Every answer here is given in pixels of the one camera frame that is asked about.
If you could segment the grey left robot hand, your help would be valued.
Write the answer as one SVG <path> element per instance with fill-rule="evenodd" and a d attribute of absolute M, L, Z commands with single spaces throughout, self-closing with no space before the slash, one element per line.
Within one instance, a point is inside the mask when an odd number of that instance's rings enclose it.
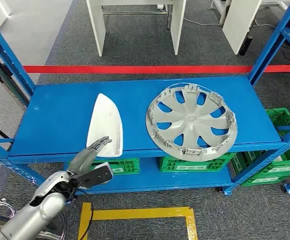
<path fill-rule="evenodd" d="M 97 155 L 107 144 L 111 143 L 109 136 L 103 136 L 76 154 L 67 171 L 76 176 L 86 174 Z"/>

